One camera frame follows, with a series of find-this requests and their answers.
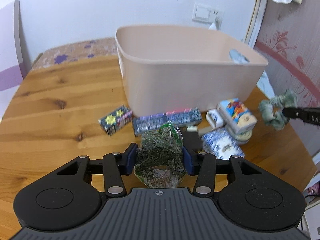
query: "plastic bag of dried seaweed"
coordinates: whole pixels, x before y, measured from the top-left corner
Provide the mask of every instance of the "plastic bag of dried seaweed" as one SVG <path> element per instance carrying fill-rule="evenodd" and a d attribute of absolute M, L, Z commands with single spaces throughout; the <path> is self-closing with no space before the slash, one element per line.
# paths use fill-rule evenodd
<path fill-rule="evenodd" d="M 172 122 L 145 132 L 137 151 L 134 174 L 147 187 L 178 187 L 186 174 L 182 162 L 182 135 Z"/>

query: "yellow star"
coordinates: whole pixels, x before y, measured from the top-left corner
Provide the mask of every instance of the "yellow star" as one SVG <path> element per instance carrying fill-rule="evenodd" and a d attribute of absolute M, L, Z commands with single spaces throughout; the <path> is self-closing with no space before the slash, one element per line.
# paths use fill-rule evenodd
<path fill-rule="evenodd" d="M 106 120 L 107 124 L 114 124 L 116 122 L 116 117 L 111 114 L 111 115 L 108 115 L 105 118 L 105 120 Z"/>
<path fill-rule="evenodd" d="M 124 112 L 121 109 L 116 111 L 116 116 L 121 117 L 123 114 L 124 114 Z"/>

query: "purple flower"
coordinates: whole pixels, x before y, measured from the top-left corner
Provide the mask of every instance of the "purple flower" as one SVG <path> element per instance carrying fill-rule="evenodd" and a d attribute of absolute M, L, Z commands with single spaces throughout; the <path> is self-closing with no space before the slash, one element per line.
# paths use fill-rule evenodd
<path fill-rule="evenodd" d="M 68 58 L 68 56 L 66 54 L 63 55 L 58 55 L 57 57 L 54 58 L 54 63 L 55 64 L 60 64 L 64 61 L 66 61 Z"/>

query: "crosshair symbol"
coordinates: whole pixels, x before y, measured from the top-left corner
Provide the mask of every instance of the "crosshair symbol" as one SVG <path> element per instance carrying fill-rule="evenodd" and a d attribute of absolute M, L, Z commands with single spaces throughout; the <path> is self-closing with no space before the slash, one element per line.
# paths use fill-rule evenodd
<path fill-rule="evenodd" d="M 158 196 L 162 195 L 163 193 L 164 193 L 164 192 L 161 191 L 161 190 L 158 190 L 158 191 L 154 192 L 154 194 L 156 194 L 156 195 L 158 195 Z"/>

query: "wooden table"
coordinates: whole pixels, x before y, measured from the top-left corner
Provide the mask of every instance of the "wooden table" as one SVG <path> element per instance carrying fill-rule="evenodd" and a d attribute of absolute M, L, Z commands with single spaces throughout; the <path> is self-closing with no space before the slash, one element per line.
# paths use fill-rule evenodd
<path fill-rule="evenodd" d="M 303 190 L 316 168 L 290 125 L 275 131 L 263 124 L 258 104 L 264 98 L 255 88 L 245 102 L 258 123 L 249 143 L 241 148 L 248 160 Z M 139 142 L 131 125 L 109 137 L 98 124 L 100 117 L 126 103 L 117 57 L 28 74 L 0 124 L 0 240 L 20 229 L 12 202 L 23 187 L 79 155 L 99 159 Z M 200 127 L 206 126 L 204 120 Z M 134 175 L 123 180 L 127 191 L 144 186 Z M 195 180 L 187 176 L 180 185 L 192 189 Z M 215 190 L 226 184 L 226 176 L 218 175 Z M 92 185 L 104 191 L 102 175 L 94 175 Z"/>

